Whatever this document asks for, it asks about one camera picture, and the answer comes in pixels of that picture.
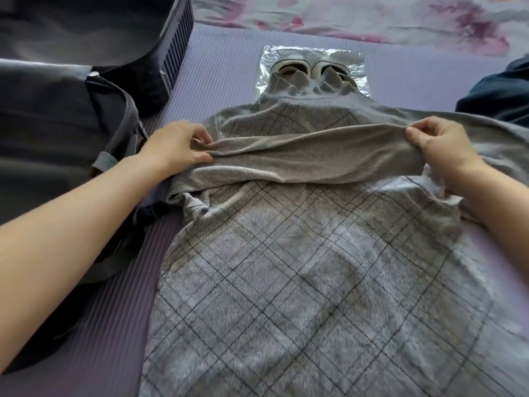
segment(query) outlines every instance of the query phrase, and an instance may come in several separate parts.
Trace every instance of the person's right arm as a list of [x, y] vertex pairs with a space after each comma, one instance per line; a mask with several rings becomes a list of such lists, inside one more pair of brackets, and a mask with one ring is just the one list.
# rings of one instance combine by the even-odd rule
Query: person's right arm
[[429, 117], [405, 134], [448, 189], [466, 200], [529, 283], [529, 188], [487, 165], [454, 121]]

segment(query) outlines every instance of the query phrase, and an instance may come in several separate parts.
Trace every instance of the forearm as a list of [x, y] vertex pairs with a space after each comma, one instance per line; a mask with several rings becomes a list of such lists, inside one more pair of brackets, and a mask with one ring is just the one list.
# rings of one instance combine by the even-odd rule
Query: forearm
[[0, 372], [163, 179], [140, 155], [0, 227]]
[[529, 280], [529, 188], [486, 164], [467, 170], [459, 187], [472, 212]]

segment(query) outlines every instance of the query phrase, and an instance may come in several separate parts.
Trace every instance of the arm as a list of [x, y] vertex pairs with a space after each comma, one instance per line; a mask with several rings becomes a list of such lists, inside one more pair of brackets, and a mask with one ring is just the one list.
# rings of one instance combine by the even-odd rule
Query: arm
[[191, 164], [211, 143], [200, 124], [171, 123], [142, 151], [73, 191], [0, 226], [0, 373], [76, 286], [149, 190]]
[[430, 117], [405, 134], [448, 188], [465, 198], [529, 283], [529, 188], [488, 166], [456, 122]]

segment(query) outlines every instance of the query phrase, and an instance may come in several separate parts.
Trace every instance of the folded garment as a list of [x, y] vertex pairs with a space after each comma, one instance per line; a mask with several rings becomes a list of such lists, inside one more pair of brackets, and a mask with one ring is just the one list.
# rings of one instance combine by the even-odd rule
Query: folded garment
[[[378, 105], [327, 70], [276, 76], [255, 104], [207, 120], [215, 164], [169, 190], [185, 227], [163, 263], [140, 395], [525, 395], [529, 343], [459, 199], [417, 175], [403, 138], [432, 114]], [[528, 183], [527, 129], [436, 114]]]
[[458, 101], [455, 111], [529, 128], [529, 56], [513, 61], [502, 73], [481, 79]]

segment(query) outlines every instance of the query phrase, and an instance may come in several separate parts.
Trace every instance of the person's left hand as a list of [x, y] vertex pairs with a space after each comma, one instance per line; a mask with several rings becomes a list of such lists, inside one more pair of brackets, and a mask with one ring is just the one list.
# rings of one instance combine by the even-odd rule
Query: person's left hand
[[191, 139], [203, 144], [213, 143], [202, 124], [175, 121], [155, 131], [138, 156], [156, 165], [164, 178], [180, 173], [192, 164], [212, 163], [213, 158], [207, 152], [191, 149]]

